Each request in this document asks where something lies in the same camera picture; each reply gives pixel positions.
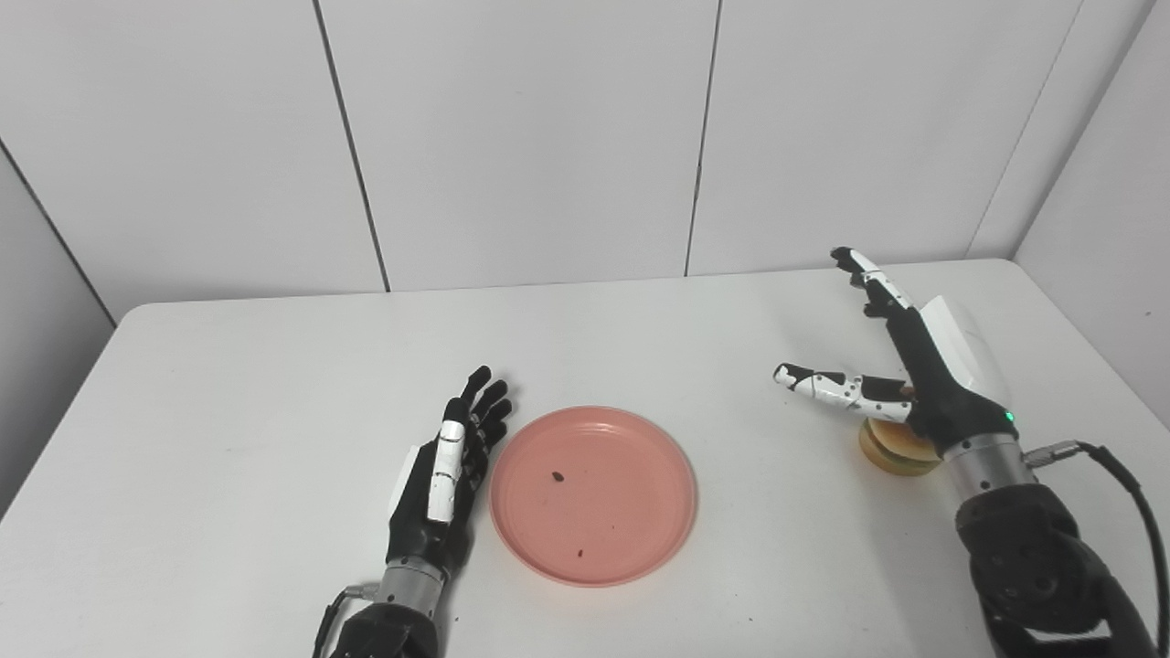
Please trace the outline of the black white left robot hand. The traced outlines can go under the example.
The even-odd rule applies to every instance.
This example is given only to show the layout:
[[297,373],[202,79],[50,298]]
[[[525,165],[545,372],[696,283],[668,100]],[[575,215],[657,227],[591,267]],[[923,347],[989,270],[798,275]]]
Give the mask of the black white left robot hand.
[[431,441],[414,446],[392,496],[388,566],[421,558],[450,578],[472,551],[473,503],[494,448],[508,432],[509,386],[490,366],[477,366],[450,398]]

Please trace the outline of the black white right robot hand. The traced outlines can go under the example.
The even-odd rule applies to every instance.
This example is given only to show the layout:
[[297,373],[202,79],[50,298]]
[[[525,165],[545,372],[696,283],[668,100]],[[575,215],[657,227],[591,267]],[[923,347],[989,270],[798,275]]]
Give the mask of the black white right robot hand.
[[943,455],[977,436],[1018,439],[1011,396],[1000,366],[966,308],[937,295],[914,300],[861,251],[831,251],[837,268],[867,296],[862,311],[882,320],[907,378],[815,371],[782,363],[782,388],[830,407],[885,421],[903,421]]

